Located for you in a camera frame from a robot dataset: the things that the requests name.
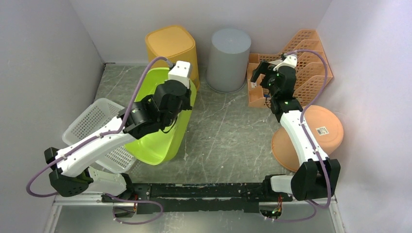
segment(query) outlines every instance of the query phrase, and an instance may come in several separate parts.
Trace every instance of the lime green basin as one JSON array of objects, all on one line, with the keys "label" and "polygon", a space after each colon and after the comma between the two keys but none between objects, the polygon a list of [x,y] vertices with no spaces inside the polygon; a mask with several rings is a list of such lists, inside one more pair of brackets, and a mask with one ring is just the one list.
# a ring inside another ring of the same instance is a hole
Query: lime green basin
[{"label": "lime green basin", "polygon": [[[140,101],[146,95],[154,94],[156,86],[168,79],[168,72],[169,69],[163,67],[151,69],[147,73],[135,101]],[[190,89],[190,104],[193,106],[196,99],[196,87],[192,81],[190,81]],[[158,131],[126,144],[127,151],[140,161],[150,165],[158,165],[172,159],[179,150],[191,113],[192,111],[180,112],[175,126],[168,133]]]}]

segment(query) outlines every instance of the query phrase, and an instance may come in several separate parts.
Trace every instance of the yellow storage bin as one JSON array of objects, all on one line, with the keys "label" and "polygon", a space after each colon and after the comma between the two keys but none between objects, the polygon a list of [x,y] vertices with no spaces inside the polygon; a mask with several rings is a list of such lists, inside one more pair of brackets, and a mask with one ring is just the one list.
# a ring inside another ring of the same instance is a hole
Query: yellow storage bin
[{"label": "yellow storage bin", "polygon": [[[199,70],[197,67],[196,43],[182,26],[172,25],[147,34],[146,49],[149,62],[155,57],[167,57],[172,62],[190,62],[193,66],[190,79],[199,90]],[[158,61],[154,67],[168,67],[164,61]]]}]

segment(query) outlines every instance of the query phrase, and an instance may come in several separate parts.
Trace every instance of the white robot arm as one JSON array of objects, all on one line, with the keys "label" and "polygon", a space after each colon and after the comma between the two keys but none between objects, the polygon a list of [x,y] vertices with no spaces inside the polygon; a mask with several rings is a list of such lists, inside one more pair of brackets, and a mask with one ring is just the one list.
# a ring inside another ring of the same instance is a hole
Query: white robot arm
[{"label": "white robot arm", "polygon": [[302,106],[293,97],[296,83],[297,58],[295,55],[282,56],[282,60],[261,62],[253,71],[251,82],[256,82],[264,74],[260,85],[271,95],[271,111],[285,128],[296,150],[300,168],[293,176],[277,175],[271,177],[271,187],[275,192],[293,194],[297,200],[326,197],[325,174],[320,159],[326,165],[327,176],[334,193],[340,165],[330,160],[317,143],[302,114]]},{"label": "white robot arm", "polygon": [[[75,196],[84,191],[110,193],[115,196],[123,193],[127,183],[131,183],[127,174],[110,174],[89,167],[90,164],[119,146],[172,126],[180,111],[191,110],[191,69],[190,63],[178,61],[170,70],[169,79],[158,85],[153,95],[135,102],[129,116],[125,116],[123,110],[80,142],[60,150],[47,149],[45,158],[48,164],[63,157],[62,161],[51,167],[53,171],[49,174],[51,185],[58,193],[64,197]],[[125,117],[126,123],[122,130],[119,130]]]}]

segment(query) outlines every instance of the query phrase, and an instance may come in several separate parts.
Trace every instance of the gray trash can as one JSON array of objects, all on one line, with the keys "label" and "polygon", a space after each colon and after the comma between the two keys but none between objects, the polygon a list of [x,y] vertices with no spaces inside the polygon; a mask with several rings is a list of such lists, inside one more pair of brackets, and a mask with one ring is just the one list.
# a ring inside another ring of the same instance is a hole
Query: gray trash can
[{"label": "gray trash can", "polygon": [[206,70],[210,88],[231,93],[244,86],[251,43],[249,35],[238,29],[226,28],[213,34]]}]

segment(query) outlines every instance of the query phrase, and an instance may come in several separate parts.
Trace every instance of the gray wall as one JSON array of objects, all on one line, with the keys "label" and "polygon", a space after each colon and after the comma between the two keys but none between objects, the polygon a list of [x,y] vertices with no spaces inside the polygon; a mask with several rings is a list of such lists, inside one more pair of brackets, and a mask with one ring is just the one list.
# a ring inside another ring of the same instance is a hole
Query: gray wall
[{"label": "gray wall", "polygon": [[[69,0],[0,2],[0,232],[42,232],[53,198],[30,197],[43,151],[92,103],[102,62]],[[34,184],[51,192],[48,176]]]},{"label": "gray wall", "polygon": [[335,79],[317,104],[345,130],[334,157],[349,233],[412,232],[411,13],[410,0],[333,0],[318,27]]},{"label": "gray wall", "polygon": [[70,0],[105,62],[146,63],[147,33],[180,24],[207,62],[214,31],[234,27],[251,52],[279,52],[301,28],[316,28],[331,0]]}]

